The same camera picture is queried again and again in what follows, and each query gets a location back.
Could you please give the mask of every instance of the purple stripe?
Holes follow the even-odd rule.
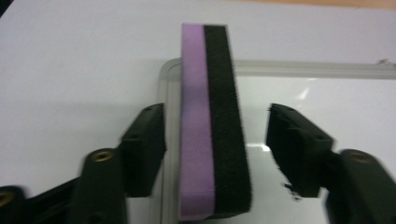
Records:
[[[202,220],[215,210],[203,25],[183,25],[181,90],[180,220]]]

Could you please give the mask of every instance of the purple surface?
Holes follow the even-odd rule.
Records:
[[[183,25],[181,90],[180,220],[202,220],[215,210],[203,25]]]

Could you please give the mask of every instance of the white table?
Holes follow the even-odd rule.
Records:
[[[228,24],[235,59],[396,61],[388,10],[16,0],[0,20],[0,186],[37,195],[76,177],[89,152],[114,147],[157,102],[160,68],[180,56],[182,22]],[[130,200],[130,221],[146,223],[138,211],[148,206]]]

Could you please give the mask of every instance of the black plastic part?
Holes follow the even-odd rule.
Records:
[[[318,197],[319,168],[332,154],[332,138],[293,108],[272,104],[270,111],[266,145],[291,190],[302,197]]]
[[[0,223],[22,224],[30,221],[23,190],[16,186],[0,188]]]
[[[76,181],[68,224],[126,224],[120,153],[109,148],[87,156]]]
[[[65,223],[76,179],[28,200],[32,224]]]
[[[209,218],[234,217],[251,206],[248,157],[226,28],[204,29],[216,192],[215,212]]]
[[[164,134],[163,104],[157,104],[143,109],[121,138],[118,150],[129,197],[151,194],[166,150]]]
[[[338,188],[326,207],[332,224],[396,223],[396,184],[371,155],[355,149],[339,157]]]

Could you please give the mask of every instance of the white surface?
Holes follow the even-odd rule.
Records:
[[[271,103],[293,107],[316,123],[335,140],[334,151],[354,148],[368,152],[379,158],[396,176],[396,119],[393,110],[396,101],[396,68],[389,68],[388,78],[381,74],[383,65],[354,65],[333,63],[305,63],[301,70],[312,71],[310,77],[299,77],[299,69],[291,71],[285,63],[287,77],[271,77],[274,62],[241,62],[235,64],[255,64],[253,67],[236,66],[236,83],[245,138],[247,158],[253,188],[253,204],[249,213],[223,220],[208,220],[202,224],[237,223],[327,223],[326,210],[322,206],[327,193],[321,199],[292,200],[282,183],[285,177],[277,169],[269,148],[264,144]],[[329,68],[334,73],[327,74]],[[179,102],[180,102],[180,60],[173,60],[163,67],[162,78],[167,77],[166,90],[162,90],[166,99],[166,123],[168,146],[164,158],[163,185],[163,223],[176,223],[177,220],[177,182],[179,152]],[[344,74],[347,78],[338,78]]]
[[[396,61],[394,11],[16,0],[0,20],[0,186],[36,195],[77,176],[90,151],[114,147],[138,111],[157,102],[160,68],[180,56],[182,22],[228,24],[235,59]],[[147,223],[147,207],[130,200],[131,223]]]

